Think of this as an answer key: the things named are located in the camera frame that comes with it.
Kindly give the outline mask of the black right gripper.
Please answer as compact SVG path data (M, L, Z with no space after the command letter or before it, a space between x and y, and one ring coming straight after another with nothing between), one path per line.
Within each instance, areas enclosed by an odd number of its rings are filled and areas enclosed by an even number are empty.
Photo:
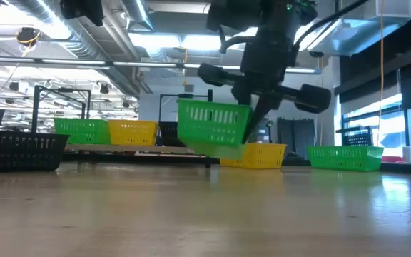
M251 105L252 95L259 97L253 114L245 127L243 143L268 114L279 108L284 100L292 101L295 106L313 114L326 110L331 102L328 89L303 84L299 89L282 86L288 67L288 59L293 55L292 45L285 37L270 38L268 35L235 36L223 39L220 52L224 54L235 44L245 44L241 59L240 75L232 74L224 68L202 63L198 76L207 84L232 86L231 93L239 105Z

